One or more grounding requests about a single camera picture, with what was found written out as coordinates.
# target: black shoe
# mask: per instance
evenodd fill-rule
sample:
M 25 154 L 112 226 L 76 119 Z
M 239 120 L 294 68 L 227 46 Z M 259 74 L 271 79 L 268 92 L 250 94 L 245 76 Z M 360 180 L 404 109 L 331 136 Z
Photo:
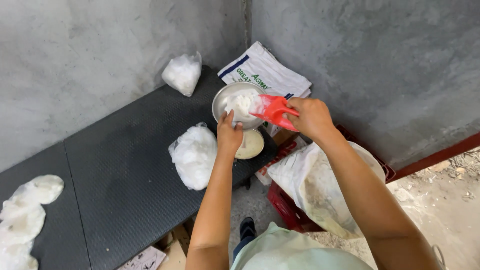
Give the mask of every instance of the black shoe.
M 250 217 L 245 218 L 240 224 L 240 241 L 243 241 L 248 236 L 257 236 L 255 223 Z

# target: right hand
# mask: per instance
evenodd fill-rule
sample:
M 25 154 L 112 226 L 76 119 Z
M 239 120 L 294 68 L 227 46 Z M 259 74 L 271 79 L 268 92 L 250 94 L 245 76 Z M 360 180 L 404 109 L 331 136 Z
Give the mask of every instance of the right hand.
M 323 101 L 313 98 L 291 98 L 287 107 L 300 113 L 296 117 L 284 113 L 283 117 L 292 122 L 293 126 L 312 140 L 322 140 L 322 135 L 336 130 L 327 105 Z

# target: concrete wall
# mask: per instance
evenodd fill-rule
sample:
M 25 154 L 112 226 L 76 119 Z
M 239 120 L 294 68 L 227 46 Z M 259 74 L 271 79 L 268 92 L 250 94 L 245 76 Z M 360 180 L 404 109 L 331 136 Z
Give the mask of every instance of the concrete wall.
M 262 0 L 252 41 L 400 169 L 480 131 L 480 2 Z
M 170 58 L 245 51 L 240 1 L 0 0 L 0 171 L 163 84 Z

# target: light green shirt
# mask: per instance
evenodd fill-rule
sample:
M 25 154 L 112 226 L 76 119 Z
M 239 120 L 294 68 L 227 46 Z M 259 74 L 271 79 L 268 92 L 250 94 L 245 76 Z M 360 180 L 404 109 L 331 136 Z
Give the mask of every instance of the light green shirt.
M 274 222 L 246 245 L 232 270 L 372 270 L 346 251 L 324 248 L 310 237 L 278 227 Z

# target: black rubber mat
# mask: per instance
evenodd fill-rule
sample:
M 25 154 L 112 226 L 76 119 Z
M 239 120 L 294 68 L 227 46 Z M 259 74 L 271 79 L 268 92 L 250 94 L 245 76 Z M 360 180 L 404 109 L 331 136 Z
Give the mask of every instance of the black rubber mat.
M 9 199 L 22 184 L 33 178 L 54 174 L 65 182 L 56 201 L 44 205 L 45 225 L 32 250 L 40 270 L 90 269 L 80 212 L 62 143 L 34 155 L 0 174 L 0 200 Z
M 223 86 L 204 66 L 191 98 L 164 86 L 65 140 L 93 270 L 116 269 L 198 211 L 204 191 L 183 185 L 168 147 L 199 122 L 216 130 Z M 235 163 L 234 184 L 275 157 L 263 134 L 263 152 Z

